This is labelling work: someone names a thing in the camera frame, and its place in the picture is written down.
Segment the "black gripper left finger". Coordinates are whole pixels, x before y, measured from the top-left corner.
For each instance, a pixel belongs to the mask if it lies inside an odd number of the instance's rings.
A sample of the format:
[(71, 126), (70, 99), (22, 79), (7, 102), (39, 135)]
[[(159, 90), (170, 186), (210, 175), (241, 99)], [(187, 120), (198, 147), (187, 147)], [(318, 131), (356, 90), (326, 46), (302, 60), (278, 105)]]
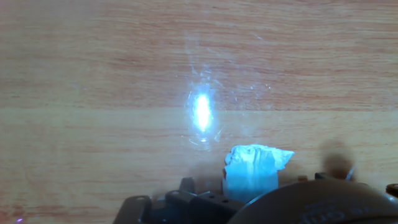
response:
[(194, 179), (185, 177), (179, 189), (167, 192), (162, 199), (152, 200), (143, 195), (125, 199), (113, 223), (226, 224), (244, 206), (242, 202), (213, 192), (197, 195)]

